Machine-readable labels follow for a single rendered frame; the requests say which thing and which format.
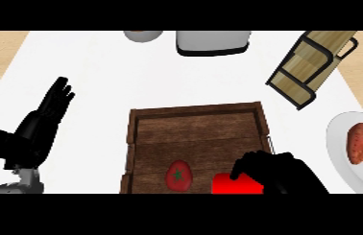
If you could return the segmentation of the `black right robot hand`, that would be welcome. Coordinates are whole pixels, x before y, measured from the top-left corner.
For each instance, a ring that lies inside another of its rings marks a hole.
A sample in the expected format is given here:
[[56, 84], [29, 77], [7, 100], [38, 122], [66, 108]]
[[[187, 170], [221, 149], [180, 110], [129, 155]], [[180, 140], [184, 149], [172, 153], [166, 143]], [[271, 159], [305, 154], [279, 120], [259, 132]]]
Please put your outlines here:
[[236, 160], [230, 179], [246, 174], [262, 186], [265, 195], [327, 195], [312, 170], [292, 153], [249, 152]]

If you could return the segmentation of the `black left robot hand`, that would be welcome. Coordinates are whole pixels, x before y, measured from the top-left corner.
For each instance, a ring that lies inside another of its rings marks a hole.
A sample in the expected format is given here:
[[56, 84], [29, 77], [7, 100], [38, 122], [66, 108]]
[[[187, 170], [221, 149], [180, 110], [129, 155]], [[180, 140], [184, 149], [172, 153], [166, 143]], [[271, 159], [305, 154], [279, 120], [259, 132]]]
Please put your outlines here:
[[67, 79], [59, 77], [42, 102], [22, 119], [13, 133], [0, 130], [0, 158], [4, 169], [37, 169], [48, 157], [57, 125], [75, 93]]

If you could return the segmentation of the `red can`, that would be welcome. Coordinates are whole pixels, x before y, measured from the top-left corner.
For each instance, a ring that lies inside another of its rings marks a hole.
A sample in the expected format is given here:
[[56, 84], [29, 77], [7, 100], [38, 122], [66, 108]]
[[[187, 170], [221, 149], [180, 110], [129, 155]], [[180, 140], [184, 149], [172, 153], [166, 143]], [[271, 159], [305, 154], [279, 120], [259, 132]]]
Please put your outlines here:
[[259, 184], [246, 174], [240, 174], [236, 180], [230, 179], [228, 173], [219, 173], [214, 176], [211, 182], [212, 194], [261, 194], [264, 185]]

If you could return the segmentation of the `brown wooden tray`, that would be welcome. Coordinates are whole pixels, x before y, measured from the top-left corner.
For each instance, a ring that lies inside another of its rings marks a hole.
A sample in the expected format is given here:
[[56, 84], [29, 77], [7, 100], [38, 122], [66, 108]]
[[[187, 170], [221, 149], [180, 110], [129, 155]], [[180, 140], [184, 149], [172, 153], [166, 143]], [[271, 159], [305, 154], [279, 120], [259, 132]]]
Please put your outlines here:
[[258, 102], [134, 109], [127, 126], [124, 194], [169, 194], [165, 173], [177, 160], [191, 170], [190, 194], [211, 192], [248, 152], [271, 150], [268, 124]]

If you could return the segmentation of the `wooden tiered shelf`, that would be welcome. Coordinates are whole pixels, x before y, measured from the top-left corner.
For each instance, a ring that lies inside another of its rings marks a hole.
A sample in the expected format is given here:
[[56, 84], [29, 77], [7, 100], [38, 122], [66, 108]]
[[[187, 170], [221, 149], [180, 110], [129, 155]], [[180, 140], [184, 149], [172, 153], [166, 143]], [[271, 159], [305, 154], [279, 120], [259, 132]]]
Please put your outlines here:
[[358, 46], [355, 31], [305, 31], [265, 85], [298, 110], [315, 99], [315, 91]]

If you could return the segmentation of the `white plate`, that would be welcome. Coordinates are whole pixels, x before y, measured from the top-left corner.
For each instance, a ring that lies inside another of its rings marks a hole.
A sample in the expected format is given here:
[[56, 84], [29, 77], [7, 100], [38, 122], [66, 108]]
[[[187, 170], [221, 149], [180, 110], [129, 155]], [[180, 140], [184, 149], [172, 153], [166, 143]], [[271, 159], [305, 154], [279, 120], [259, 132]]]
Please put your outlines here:
[[363, 162], [351, 164], [346, 157], [346, 133], [351, 127], [363, 123], [363, 112], [340, 113], [326, 128], [326, 149], [335, 169], [357, 194], [363, 194]]

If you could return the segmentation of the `orange sausage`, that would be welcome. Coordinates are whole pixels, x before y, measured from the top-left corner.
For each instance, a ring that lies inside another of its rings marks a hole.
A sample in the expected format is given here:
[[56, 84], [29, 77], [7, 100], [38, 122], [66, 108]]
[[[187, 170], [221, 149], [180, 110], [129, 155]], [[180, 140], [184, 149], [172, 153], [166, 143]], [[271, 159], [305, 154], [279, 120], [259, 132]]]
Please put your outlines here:
[[363, 161], [363, 123], [357, 123], [346, 133], [346, 157], [351, 164]]

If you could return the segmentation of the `red tomato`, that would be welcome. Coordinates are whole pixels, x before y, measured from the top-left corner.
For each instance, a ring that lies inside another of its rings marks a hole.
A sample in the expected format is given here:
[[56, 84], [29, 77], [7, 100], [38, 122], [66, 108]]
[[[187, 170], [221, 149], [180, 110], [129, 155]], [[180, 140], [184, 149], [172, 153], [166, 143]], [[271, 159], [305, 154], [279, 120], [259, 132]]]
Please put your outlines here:
[[186, 192], [193, 183], [191, 169], [186, 161], [175, 160], [165, 172], [165, 186], [171, 191]]

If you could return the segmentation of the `grey round bowl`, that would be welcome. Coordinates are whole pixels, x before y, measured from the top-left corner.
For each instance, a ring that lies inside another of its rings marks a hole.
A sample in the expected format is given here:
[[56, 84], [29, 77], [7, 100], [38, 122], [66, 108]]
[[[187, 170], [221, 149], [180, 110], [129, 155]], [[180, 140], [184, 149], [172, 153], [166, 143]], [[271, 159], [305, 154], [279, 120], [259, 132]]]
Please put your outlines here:
[[124, 31], [125, 37], [132, 42], [144, 43], [155, 40], [162, 31]]

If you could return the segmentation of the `grey toaster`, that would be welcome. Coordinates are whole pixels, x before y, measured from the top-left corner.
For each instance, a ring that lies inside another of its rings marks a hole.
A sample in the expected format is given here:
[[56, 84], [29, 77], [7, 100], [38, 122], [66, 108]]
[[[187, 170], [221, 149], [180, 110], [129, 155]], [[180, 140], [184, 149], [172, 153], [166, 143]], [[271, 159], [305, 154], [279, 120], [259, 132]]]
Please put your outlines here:
[[249, 31], [177, 31], [177, 53], [184, 57], [240, 54], [248, 49], [249, 36]]

